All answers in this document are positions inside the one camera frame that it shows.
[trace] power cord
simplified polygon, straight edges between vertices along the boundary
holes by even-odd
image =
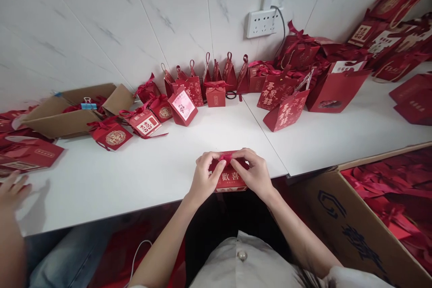
[[[282,42],[280,43],[280,45],[279,45],[279,47],[278,47],[278,50],[276,51],[276,53],[274,54],[275,56],[274,57],[276,57],[277,55],[278,55],[278,52],[279,52],[279,50],[280,50],[280,48],[282,47],[282,44],[284,43],[284,41],[285,41],[285,36],[286,36],[286,31],[285,31],[285,21],[284,21],[284,16],[282,15],[282,11],[280,11],[280,9],[279,9],[279,7],[278,6],[270,6],[270,8],[273,8],[273,9],[276,9],[277,11],[279,11],[279,14],[280,14],[280,18],[282,19],[282,25],[283,25],[283,38],[282,38]]]
[[[150,242],[149,240],[144,240],[144,241],[142,241],[142,242],[138,245],[138,247],[137,247],[137,249],[136,249],[136,251],[135,251],[134,260],[132,261],[132,271],[131,271],[131,273],[130,273],[129,281],[128,281],[128,283],[126,284],[126,286],[124,286],[123,288],[126,288],[127,285],[128,285],[128,284],[131,282],[131,280],[132,280],[132,277],[133,277],[133,275],[134,275],[134,264],[135,264],[136,254],[138,253],[138,250],[140,249],[141,244],[142,244],[142,243],[145,243],[145,242],[150,243],[150,246],[151,246],[151,247],[153,246],[152,242]]]

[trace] white cable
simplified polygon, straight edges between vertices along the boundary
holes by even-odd
[[[142,242],[138,245],[138,247],[137,247],[137,249],[136,249],[136,251],[135,251],[134,260],[132,261],[132,271],[131,271],[131,273],[130,273],[129,281],[128,281],[128,283],[126,284],[126,286],[124,286],[123,288],[126,288],[127,285],[128,285],[128,284],[131,282],[131,280],[132,280],[132,277],[133,277],[133,275],[134,275],[134,264],[135,264],[136,254],[138,253],[138,250],[140,249],[141,244],[142,244],[142,243],[145,243],[145,242],[150,243],[150,246],[151,246],[151,247],[153,246],[152,242],[150,242],[149,240],[144,240],[144,241],[142,241]]]

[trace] hand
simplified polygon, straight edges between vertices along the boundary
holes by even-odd
[[[21,179],[15,183],[18,175],[19,171],[12,172],[0,186],[0,211],[15,211],[32,190],[31,184],[23,188],[28,179],[27,175],[21,177]]]
[[[249,162],[251,168],[246,170],[235,160],[236,158],[245,158],[246,161]],[[231,165],[242,177],[246,185],[255,192],[262,201],[266,202],[266,200],[270,198],[275,188],[270,180],[267,163],[262,157],[259,157],[250,148],[243,148],[233,153]]]
[[[187,194],[187,198],[191,199],[192,202],[196,204],[197,208],[201,206],[216,189],[217,182],[225,168],[226,161],[220,161],[211,175],[209,174],[208,168],[213,159],[218,159],[220,156],[220,153],[205,152],[197,159],[197,167],[193,175],[192,185]]]

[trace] forearm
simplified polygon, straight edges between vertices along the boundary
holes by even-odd
[[[264,201],[276,219],[293,254],[304,269],[316,272],[320,278],[329,274],[333,266],[342,266],[331,251],[316,237],[288,206],[275,189]]]
[[[26,282],[26,248],[13,211],[0,211],[0,278],[0,288]]]
[[[148,288],[165,287],[171,276],[183,237],[198,206],[188,196],[145,255],[129,287],[143,285]]]

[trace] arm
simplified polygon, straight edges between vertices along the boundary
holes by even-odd
[[[245,158],[251,168],[245,170],[235,158]],[[342,264],[321,242],[319,238],[287,205],[279,192],[273,187],[266,161],[248,149],[233,153],[231,164],[243,178],[247,186],[268,206],[273,213],[293,254],[306,270],[313,270],[317,276],[324,278],[333,266]]]
[[[219,176],[225,167],[226,161],[222,160],[212,175],[209,175],[208,168],[212,160],[219,156],[219,153],[207,152],[198,158],[189,192],[145,255],[129,287],[143,285],[148,288],[161,288],[168,284],[189,223],[202,203],[215,191]]]
[[[0,186],[0,288],[24,287],[26,283],[26,248],[15,209],[32,188],[23,188],[27,176],[14,185],[18,174],[13,172]]]

